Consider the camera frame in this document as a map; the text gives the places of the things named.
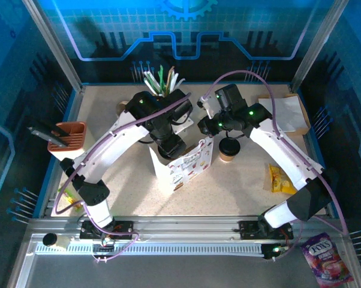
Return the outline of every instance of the snack bag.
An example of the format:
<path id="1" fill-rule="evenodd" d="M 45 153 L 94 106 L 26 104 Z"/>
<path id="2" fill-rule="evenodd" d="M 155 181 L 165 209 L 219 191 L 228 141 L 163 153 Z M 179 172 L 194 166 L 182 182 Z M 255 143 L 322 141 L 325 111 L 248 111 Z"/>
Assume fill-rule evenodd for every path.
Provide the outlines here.
<path id="1" fill-rule="evenodd" d="M 272 181 L 271 192 L 296 193 L 293 183 L 282 168 L 269 164 L 269 171 Z"/>
<path id="2" fill-rule="evenodd" d="M 319 287 L 335 287 L 354 281 L 327 233 L 310 238 L 300 247 Z"/>

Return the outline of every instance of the yellow snack bag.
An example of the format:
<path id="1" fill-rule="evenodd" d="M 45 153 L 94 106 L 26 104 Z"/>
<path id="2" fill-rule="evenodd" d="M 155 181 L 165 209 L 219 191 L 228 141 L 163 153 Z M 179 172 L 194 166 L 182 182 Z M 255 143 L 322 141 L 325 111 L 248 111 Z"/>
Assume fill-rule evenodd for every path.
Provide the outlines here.
<path id="1" fill-rule="evenodd" d="M 280 168 L 269 164 L 271 192 L 295 194 L 296 189 L 287 174 Z"/>

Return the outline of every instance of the cardboard box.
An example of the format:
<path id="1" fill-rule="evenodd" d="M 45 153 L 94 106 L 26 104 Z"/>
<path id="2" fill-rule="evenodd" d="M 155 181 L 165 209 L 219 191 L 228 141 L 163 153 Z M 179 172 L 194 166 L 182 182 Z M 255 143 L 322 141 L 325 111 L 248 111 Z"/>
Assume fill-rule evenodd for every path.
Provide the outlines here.
<path id="1" fill-rule="evenodd" d="M 167 164 L 157 149 L 149 149 L 157 178 L 175 191 L 211 166 L 213 138 L 201 139 L 195 148 Z"/>
<path id="2" fill-rule="evenodd" d="M 299 104 L 300 104 L 300 108 L 302 109 L 302 114 L 303 114 L 303 118 L 305 119 L 306 125 L 307 127 L 302 127 L 302 128 L 298 128 L 297 130 L 295 130 L 294 132 L 285 132 L 285 134 L 287 136 L 301 136 L 301 135 L 306 135 L 308 133 L 308 131 L 311 128 L 311 124 L 310 121 L 308 119 L 308 115 L 307 115 L 307 111 L 305 109 L 305 106 L 302 103 L 302 100 L 300 99 L 298 94 L 286 94 L 283 98 L 288 98 L 288 97 L 294 97 L 294 96 L 298 96 L 298 100 L 299 100 Z M 258 99 L 268 99 L 270 98 L 270 95 L 260 95 L 258 97 Z"/>

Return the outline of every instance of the gear logo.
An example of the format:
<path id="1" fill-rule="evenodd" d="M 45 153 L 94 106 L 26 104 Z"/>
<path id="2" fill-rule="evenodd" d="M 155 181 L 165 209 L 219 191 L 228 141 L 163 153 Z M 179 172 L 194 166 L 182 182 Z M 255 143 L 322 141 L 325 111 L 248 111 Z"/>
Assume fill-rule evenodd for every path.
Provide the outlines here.
<path id="1" fill-rule="evenodd" d="M 0 15 L 10 28 L 17 26 L 23 18 L 23 3 L 21 0 L 0 0 Z"/>
<path id="2" fill-rule="evenodd" d="M 169 17 L 175 16 L 177 20 L 195 20 L 197 16 L 203 17 L 204 12 L 211 11 L 211 6 L 217 3 L 217 0 L 162 0 L 160 6 Z"/>

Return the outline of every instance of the small bottle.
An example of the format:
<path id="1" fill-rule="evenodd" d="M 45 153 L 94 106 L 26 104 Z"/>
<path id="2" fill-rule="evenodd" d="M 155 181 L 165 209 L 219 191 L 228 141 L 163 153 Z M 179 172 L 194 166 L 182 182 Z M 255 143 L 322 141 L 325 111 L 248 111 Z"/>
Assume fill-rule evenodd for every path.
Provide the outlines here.
<path id="1" fill-rule="evenodd" d="M 66 250 L 70 244 L 69 237 L 48 233 L 43 237 L 43 245 L 59 250 Z"/>

